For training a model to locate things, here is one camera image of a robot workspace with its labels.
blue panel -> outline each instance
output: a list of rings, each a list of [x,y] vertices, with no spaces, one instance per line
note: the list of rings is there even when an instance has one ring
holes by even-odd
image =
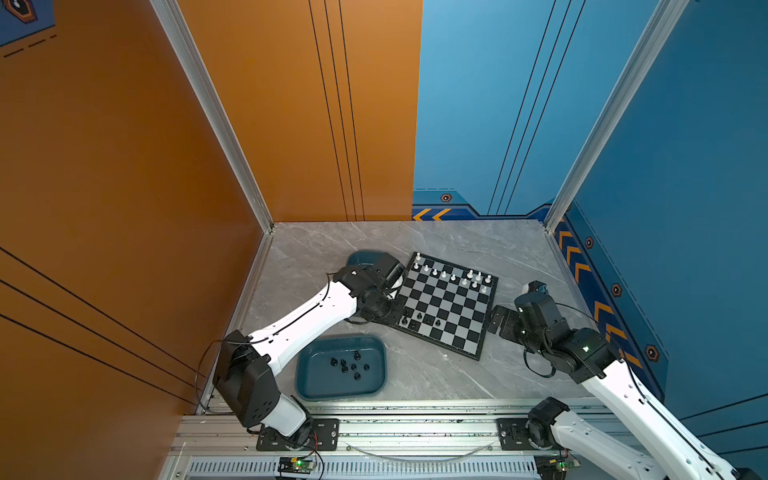
[[[767,25],[765,2],[688,4],[577,196],[678,416],[768,390]]]
[[[557,194],[656,0],[595,0],[579,18],[582,5],[425,0],[415,189],[457,190],[481,215],[527,214]]]

plastic tray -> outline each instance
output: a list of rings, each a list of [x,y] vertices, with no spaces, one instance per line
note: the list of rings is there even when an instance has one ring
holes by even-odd
[[[360,360],[354,359],[355,351]],[[331,366],[331,359],[337,361]],[[342,373],[341,360],[347,372]],[[355,380],[355,373],[360,380]],[[384,343],[370,335],[317,339],[299,354],[296,367],[296,393],[306,400],[339,399],[373,395],[386,382]]]

black cable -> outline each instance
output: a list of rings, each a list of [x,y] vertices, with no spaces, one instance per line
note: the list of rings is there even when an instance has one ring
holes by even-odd
[[[715,473],[717,474],[717,476],[718,476],[718,477],[720,477],[720,480],[725,480],[725,479],[723,478],[723,476],[720,474],[720,472],[718,472],[718,471],[715,469],[715,466],[714,466],[714,465],[712,465],[712,462],[710,462],[709,460],[707,460],[707,458],[706,458],[706,457],[704,457],[704,455],[702,455],[702,453],[701,453],[701,452],[699,452],[699,451],[696,449],[696,447],[694,447],[694,444],[692,444],[691,442],[689,442],[689,441],[688,441],[688,439],[687,439],[687,438],[685,438],[685,435],[683,435],[682,433],[680,433],[680,430],[678,430],[678,429],[677,429],[677,427],[675,427],[674,425],[672,425],[672,422],[670,422],[670,421],[669,421],[669,419],[668,419],[667,417],[665,417],[665,416],[664,416],[664,414],[662,414],[662,413],[659,411],[659,409],[657,409],[657,408],[656,408],[656,406],[655,406],[653,403],[651,403],[651,402],[649,402],[649,401],[648,401],[648,398],[646,398],[646,396],[645,396],[645,394],[643,393],[643,391],[642,391],[642,390],[640,390],[640,386],[637,384],[637,381],[634,379],[634,373],[632,372],[632,368],[629,366],[629,362],[624,362],[624,363],[626,363],[626,364],[627,364],[627,371],[629,372],[629,376],[630,376],[630,378],[632,379],[632,383],[634,384],[634,388],[635,388],[635,389],[637,389],[637,393],[640,393],[640,396],[641,396],[641,397],[643,397],[643,400],[644,400],[644,401],[645,401],[645,402],[648,404],[648,406],[650,406],[650,407],[651,407],[651,408],[652,408],[652,409],[653,409],[653,410],[654,410],[654,411],[655,411],[655,412],[656,412],[656,413],[657,413],[657,414],[658,414],[658,415],[659,415],[659,416],[660,416],[660,417],[661,417],[661,418],[662,418],[662,419],[663,419],[663,420],[664,420],[664,421],[667,423],[667,425],[669,425],[670,427],[672,427],[672,429],[675,431],[675,433],[677,433],[677,434],[680,436],[680,438],[681,438],[681,439],[683,439],[683,441],[684,441],[684,442],[686,442],[686,443],[688,444],[688,446],[689,446],[689,447],[691,447],[691,449],[693,449],[693,451],[694,451],[694,452],[696,452],[696,454],[697,454],[697,455],[699,455],[699,458],[701,458],[702,460],[704,460],[704,461],[707,463],[707,465],[709,465],[709,467],[710,467],[710,470],[711,470],[712,472],[715,472]]]
[[[101,315],[104,315],[104,316],[106,316],[108,319],[112,320],[113,322],[115,322],[115,323],[116,323],[116,324],[118,324],[119,326],[121,326],[121,327],[123,327],[124,329],[126,329],[127,331],[129,331],[129,332],[133,333],[135,336],[139,337],[140,339],[142,339],[142,340],[143,340],[143,341],[145,341],[146,343],[149,343],[149,344],[150,344],[150,345],[152,345],[154,348],[156,348],[156,349],[160,350],[162,353],[165,353],[165,354],[166,354],[166,355],[168,355],[170,358],[172,358],[172,359],[176,360],[177,362],[179,362],[181,365],[184,365],[184,366],[186,366],[188,369],[192,370],[192,367],[191,367],[191,366],[189,366],[189,365],[187,365],[186,363],[182,362],[181,360],[179,360],[179,359],[178,359],[178,358],[176,358],[175,356],[171,355],[170,353],[166,352],[165,350],[163,350],[163,349],[162,349],[162,348],[160,348],[159,346],[155,345],[154,343],[150,342],[149,340],[145,339],[143,336],[139,335],[138,333],[136,333],[136,332],[135,332],[135,331],[133,331],[132,329],[128,328],[128,327],[127,327],[127,326],[125,326],[124,324],[122,324],[122,323],[118,322],[116,319],[114,319],[113,317],[111,317],[111,316],[109,316],[108,314],[106,314],[106,313],[105,313],[103,310],[100,310],[100,309],[98,309],[98,308],[97,308],[96,306],[94,306],[92,303],[89,303],[88,301],[86,301],[86,300],[85,300],[83,297],[79,296],[78,294],[76,294],[76,293],[75,293],[75,292],[73,292],[72,290],[70,290],[70,289],[66,288],[65,286],[61,285],[61,284],[60,284],[59,282],[57,282],[56,280],[53,280],[53,279],[52,279],[51,277],[49,277],[48,275],[45,275],[43,272],[41,272],[40,270],[38,270],[38,269],[34,268],[34,267],[33,267],[32,265],[30,265],[29,263],[26,263],[24,260],[22,260],[22,259],[18,258],[18,257],[17,257],[16,255],[14,255],[13,253],[11,253],[11,252],[7,251],[5,248],[3,248],[3,247],[0,247],[0,251],[2,251],[3,253],[5,253],[5,254],[6,254],[6,255],[8,255],[9,257],[11,257],[13,260],[16,260],[16,261],[17,261],[17,262],[19,262],[21,265],[24,265],[24,266],[26,266],[27,268],[29,268],[30,270],[32,270],[33,272],[37,273],[39,276],[42,276],[42,277],[43,277],[43,278],[45,278],[47,281],[49,281],[49,282],[53,283],[54,285],[56,285],[56,286],[57,286],[57,287],[59,287],[60,289],[64,290],[66,293],[69,293],[69,294],[70,294],[70,295],[72,295],[74,298],[76,298],[76,299],[80,300],[82,303],[85,303],[86,305],[88,305],[89,307],[91,307],[93,310],[96,310],[97,312],[99,312]]]
[[[554,366],[552,366],[552,371],[549,373],[549,375],[542,375],[541,373],[537,372],[536,370],[533,370],[531,368],[531,366],[528,365],[528,352],[535,353],[534,351],[529,350],[527,348],[524,349],[523,350],[523,362],[525,362],[525,366],[527,366],[528,369],[531,370],[533,373],[535,373],[536,375],[540,376],[543,379],[550,379],[550,378],[552,378],[555,375],[555,373],[558,372],[558,370]]]
[[[582,312],[581,310],[579,310],[578,308],[574,308],[573,306],[570,306],[570,305],[566,305],[565,303],[559,303],[559,302],[555,302],[554,304],[555,304],[555,305],[559,305],[559,306],[564,306],[564,307],[566,307],[566,308],[569,308],[569,309],[571,309],[571,310],[574,310],[574,311],[576,311],[576,312],[579,312],[581,315],[584,315],[584,316],[586,316],[588,319],[592,320],[593,322],[595,322],[595,323],[598,323],[598,321],[597,321],[597,320],[595,320],[594,318],[592,318],[592,315],[590,315],[590,314],[588,314],[588,313],[584,313],[584,312]]]

orange panel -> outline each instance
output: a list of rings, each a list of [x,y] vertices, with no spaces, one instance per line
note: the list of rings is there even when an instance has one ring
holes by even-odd
[[[273,219],[354,220],[329,122],[338,104],[326,104],[335,85],[323,87],[308,1],[179,4]],[[327,29],[317,35],[327,42]]]
[[[327,5],[332,31],[338,18],[341,33],[343,19],[343,37],[338,36],[346,55],[336,40],[334,50],[336,65],[338,58],[349,65],[366,220],[410,220],[422,1],[328,0]],[[346,82],[345,75],[339,82]]]

